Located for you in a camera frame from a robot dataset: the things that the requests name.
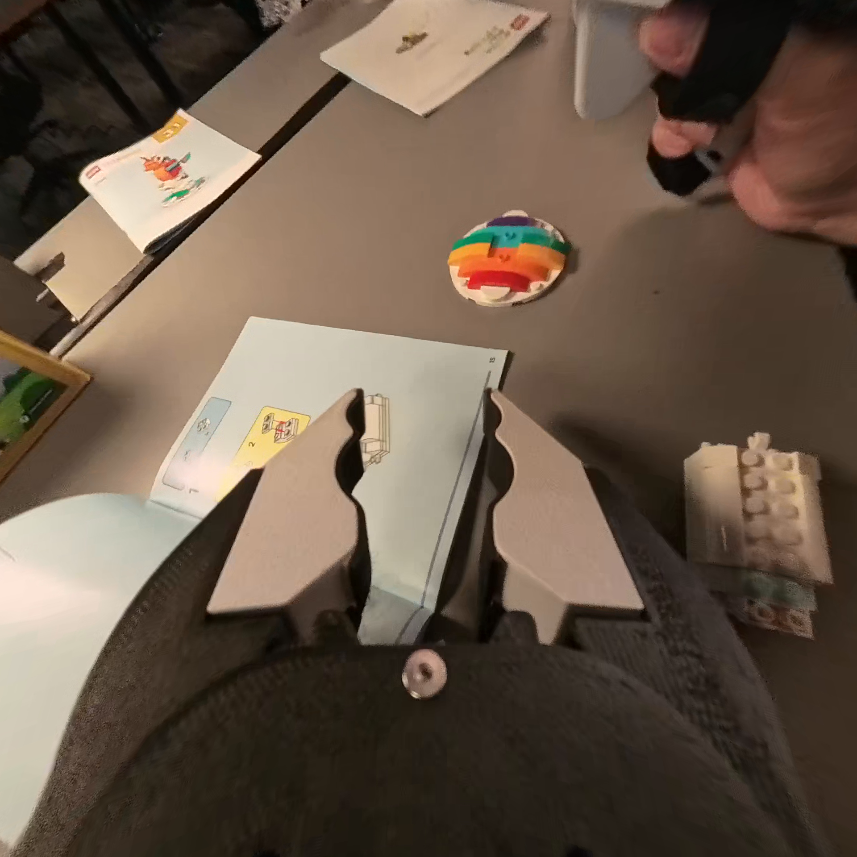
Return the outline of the open light blue instruction booklet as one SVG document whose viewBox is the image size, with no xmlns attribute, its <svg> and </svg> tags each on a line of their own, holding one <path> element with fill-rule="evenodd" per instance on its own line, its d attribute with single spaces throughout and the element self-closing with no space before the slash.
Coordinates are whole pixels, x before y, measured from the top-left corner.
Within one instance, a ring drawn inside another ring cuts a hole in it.
<svg viewBox="0 0 857 857">
<path fill-rule="evenodd" d="M 50 774 L 83 682 L 155 568 L 246 472 L 352 388 L 372 590 L 358 635 L 413 643 L 434 612 L 508 353 L 251 317 L 147 498 L 57 499 L 2 524 L 2 850 Z"/>
</svg>

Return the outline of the white plastic bin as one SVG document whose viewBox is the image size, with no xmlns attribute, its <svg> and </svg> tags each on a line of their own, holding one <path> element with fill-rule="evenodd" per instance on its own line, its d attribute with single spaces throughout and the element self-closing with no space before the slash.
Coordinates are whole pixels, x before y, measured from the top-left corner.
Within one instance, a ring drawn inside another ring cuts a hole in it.
<svg viewBox="0 0 857 857">
<path fill-rule="evenodd" d="M 625 112 L 656 72 L 638 46 L 640 22 L 668 1 L 574 1 L 574 106 L 596 122 Z"/>
</svg>

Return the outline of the white instruction booklet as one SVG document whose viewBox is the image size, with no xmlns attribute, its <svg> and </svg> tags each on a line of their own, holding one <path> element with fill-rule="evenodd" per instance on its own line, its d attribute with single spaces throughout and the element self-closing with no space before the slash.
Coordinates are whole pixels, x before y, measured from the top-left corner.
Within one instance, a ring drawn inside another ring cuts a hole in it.
<svg viewBox="0 0 857 857">
<path fill-rule="evenodd" d="M 507 58 L 550 13 L 492 1 L 396 1 L 320 54 L 338 73 L 428 116 Z"/>
</svg>

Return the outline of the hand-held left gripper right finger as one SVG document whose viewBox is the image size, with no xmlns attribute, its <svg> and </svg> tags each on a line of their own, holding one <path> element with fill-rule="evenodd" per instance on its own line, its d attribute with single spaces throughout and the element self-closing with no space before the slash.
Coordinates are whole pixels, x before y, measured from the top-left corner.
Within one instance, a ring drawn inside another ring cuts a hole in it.
<svg viewBox="0 0 857 857">
<path fill-rule="evenodd" d="M 463 555 L 442 585 L 442 637 L 487 641 L 503 624 L 567 644 L 578 619 L 646 607 L 583 463 L 501 391 L 488 391 Z"/>
</svg>

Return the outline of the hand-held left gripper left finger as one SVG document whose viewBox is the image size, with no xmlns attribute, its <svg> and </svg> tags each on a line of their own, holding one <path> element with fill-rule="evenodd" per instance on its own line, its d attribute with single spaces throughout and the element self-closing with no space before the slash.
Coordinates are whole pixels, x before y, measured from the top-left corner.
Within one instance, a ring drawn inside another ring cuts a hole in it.
<svg viewBox="0 0 857 857">
<path fill-rule="evenodd" d="M 354 496 L 365 428 L 364 391 L 354 388 L 264 465 L 210 616 L 281 614 L 307 644 L 334 615 L 356 635 L 370 594 L 368 530 Z"/>
</svg>

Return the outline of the yellow lego box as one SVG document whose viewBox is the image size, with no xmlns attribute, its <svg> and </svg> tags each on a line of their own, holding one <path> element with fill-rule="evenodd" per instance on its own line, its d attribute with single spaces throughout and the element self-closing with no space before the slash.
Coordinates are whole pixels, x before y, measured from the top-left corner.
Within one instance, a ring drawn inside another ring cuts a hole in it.
<svg viewBox="0 0 857 857">
<path fill-rule="evenodd" d="M 1 332 L 1 479 L 89 385 L 92 378 L 63 359 Z"/>
</svg>

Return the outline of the white lego build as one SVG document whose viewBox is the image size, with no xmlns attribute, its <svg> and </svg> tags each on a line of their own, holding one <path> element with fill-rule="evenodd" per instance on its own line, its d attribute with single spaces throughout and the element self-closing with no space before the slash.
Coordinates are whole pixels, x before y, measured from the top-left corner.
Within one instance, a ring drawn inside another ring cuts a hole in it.
<svg viewBox="0 0 857 857">
<path fill-rule="evenodd" d="M 701 444 L 683 479 L 690 561 L 833 584 L 815 456 L 755 432 L 744 445 Z"/>
</svg>

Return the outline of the person's right hand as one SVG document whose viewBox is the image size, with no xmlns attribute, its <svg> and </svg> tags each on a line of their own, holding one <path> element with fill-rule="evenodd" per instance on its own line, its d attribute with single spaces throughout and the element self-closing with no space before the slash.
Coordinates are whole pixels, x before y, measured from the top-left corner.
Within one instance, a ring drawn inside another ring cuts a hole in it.
<svg viewBox="0 0 857 857">
<path fill-rule="evenodd" d="M 855 252 L 855 2 L 800 3 L 800 21 L 758 90 L 753 132 L 726 182 L 757 225 Z M 671 5 L 643 19 L 639 48 L 658 70 L 683 77 L 707 24 L 701 4 Z M 715 134 L 714 125 L 659 114 L 651 143 L 675 159 L 709 147 Z"/>
</svg>

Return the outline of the round rainbow lego build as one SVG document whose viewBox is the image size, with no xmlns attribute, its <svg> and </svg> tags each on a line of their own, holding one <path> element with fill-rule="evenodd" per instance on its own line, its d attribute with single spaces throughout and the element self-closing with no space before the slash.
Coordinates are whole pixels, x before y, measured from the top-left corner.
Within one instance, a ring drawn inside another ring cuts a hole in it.
<svg viewBox="0 0 857 857">
<path fill-rule="evenodd" d="M 550 222 L 510 210 L 478 224 L 447 259 L 455 291 L 484 308 L 530 304 L 574 273 L 578 247 Z"/>
</svg>

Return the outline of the instruction booklet with orange figure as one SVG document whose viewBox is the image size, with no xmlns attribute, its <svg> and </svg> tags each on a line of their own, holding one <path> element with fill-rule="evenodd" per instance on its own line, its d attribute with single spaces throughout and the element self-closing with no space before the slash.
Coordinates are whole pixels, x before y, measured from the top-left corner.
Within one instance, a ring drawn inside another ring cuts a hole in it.
<svg viewBox="0 0 857 857">
<path fill-rule="evenodd" d="M 209 209 L 261 160 L 183 110 L 153 134 L 85 167 L 80 186 L 142 253 Z"/>
</svg>

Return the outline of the small multicolour lego stack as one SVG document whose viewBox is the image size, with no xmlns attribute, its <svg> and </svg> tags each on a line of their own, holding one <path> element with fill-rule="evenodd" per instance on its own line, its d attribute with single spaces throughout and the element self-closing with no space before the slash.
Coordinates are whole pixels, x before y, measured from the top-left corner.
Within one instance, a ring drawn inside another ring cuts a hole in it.
<svg viewBox="0 0 857 857">
<path fill-rule="evenodd" d="M 711 583 L 740 624 L 807 640 L 815 638 L 816 588 L 796 579 L 756 570 L 727 568 Z"/>
</svg>

